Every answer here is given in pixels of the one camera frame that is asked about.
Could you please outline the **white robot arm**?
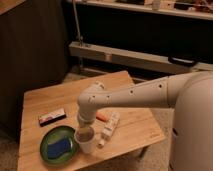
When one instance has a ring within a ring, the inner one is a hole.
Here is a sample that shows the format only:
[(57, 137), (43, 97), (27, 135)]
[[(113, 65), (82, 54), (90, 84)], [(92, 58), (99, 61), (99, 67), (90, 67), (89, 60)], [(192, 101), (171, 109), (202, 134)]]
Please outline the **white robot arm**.
[(191, 72), (107, 90), (95, 82), (79, 95), (78, 123), (107, 107), (172, 108), (171, 171), (213, 171), (213, 71)]

